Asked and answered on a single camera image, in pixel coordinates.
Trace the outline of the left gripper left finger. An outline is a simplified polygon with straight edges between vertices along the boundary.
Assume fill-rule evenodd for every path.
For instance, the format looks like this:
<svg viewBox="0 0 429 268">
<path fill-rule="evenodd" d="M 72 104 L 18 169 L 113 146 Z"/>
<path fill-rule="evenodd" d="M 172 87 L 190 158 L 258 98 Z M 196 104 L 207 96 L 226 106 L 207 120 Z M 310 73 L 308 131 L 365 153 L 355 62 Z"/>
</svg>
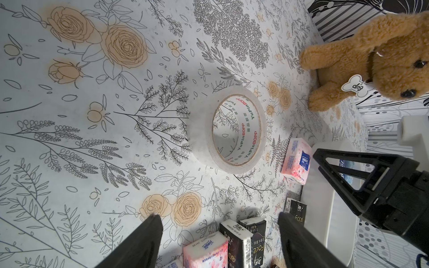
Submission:
<svg viewBox="0 0 429 268">
<path fill-rule="evenodd" d="M 154 268 L 162 240 L 159 215 L 150 215 L 96 268 Z"/>
</svg>

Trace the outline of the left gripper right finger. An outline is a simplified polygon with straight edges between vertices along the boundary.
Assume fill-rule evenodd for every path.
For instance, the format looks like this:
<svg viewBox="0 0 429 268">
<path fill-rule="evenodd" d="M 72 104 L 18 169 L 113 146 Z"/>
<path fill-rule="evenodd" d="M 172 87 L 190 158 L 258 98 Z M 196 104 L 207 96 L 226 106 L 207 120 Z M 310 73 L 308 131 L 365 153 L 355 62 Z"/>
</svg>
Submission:
<svg viewBox="0 0 429 268">
<path fill-rule="evenodd" d="M 288 268 L 344 268 L 345 265 L 290 213 L 278 217 L 282 251 Z"/>
</svg>

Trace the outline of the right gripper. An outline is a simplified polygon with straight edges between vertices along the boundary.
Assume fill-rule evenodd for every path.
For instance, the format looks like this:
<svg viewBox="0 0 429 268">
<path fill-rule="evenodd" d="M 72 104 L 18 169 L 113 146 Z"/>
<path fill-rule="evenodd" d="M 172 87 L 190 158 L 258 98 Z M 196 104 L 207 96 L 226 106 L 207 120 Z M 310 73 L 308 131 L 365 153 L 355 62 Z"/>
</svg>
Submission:
<svg viewBox="0 0 429 268">
<path fill-rule="evenodd" d="M 318 170 L 351 211 L 429 253 L 429 172 L 391 154 L 317 149 Z"/>
</svg>

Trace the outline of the pink Tempo tissue pack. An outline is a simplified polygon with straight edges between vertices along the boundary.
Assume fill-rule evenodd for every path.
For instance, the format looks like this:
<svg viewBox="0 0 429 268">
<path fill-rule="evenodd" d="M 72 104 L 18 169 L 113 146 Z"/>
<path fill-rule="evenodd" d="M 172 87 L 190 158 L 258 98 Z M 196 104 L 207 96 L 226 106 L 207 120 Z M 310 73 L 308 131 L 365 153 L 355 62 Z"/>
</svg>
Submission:
<svg viewBox="0 0 429 268">
<path fill-rule="evenodd" d="M 292 138 L 280 173 L 300 185 L 305 185 L 312 156 L 312 148 L 303 138 Z"/>
</svg>

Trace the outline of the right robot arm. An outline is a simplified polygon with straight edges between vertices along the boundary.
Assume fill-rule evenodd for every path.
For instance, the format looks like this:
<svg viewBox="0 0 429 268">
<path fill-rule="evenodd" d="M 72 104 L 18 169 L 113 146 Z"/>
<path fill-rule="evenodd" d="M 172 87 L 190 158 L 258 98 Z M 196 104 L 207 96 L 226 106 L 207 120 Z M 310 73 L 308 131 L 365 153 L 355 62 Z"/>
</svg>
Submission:
<svg viewBox="0 0 429 268">
<path fill-rule="evenodd" d="M 359 218 L 429 252 L 429 118 L 405 116 L 398 143 L 413 158 L 317 149 L 319 171 Z"/>
</svg>

